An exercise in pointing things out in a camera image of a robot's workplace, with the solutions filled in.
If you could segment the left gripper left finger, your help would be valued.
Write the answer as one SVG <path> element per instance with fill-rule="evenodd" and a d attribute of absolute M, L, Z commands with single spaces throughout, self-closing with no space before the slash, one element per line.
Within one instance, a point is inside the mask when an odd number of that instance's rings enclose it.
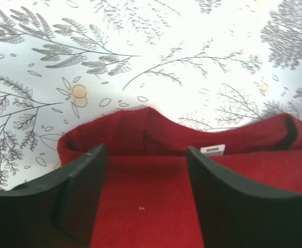
<path fill-rule="evenodd" d="M 0 190 L 0 247 L 90 247 L 107 166 L 105 145 Z"/>

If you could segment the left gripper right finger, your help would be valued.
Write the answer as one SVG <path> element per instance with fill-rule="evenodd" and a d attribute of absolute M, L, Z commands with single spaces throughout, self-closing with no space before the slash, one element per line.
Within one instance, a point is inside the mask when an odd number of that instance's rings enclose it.
<path fill-rule="evenodd" d="M 302 193 L 253 181 L 187 150 L 205 247 L 302 247 Z"/>

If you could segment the red t-shirt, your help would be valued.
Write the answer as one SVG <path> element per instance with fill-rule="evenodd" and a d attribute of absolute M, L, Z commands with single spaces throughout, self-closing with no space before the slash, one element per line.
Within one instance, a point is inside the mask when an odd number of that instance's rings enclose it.
<path fill-rule="evenodd" d="M 302 193 L 302 121 L 289 114 L 212 133 L 151 107 L 118 111 L 64 134 L 57 145 L 61 164 L 101 144 L 108 162 L 92 247 L 205 247 L 189 147 L 248 179 Z"/>

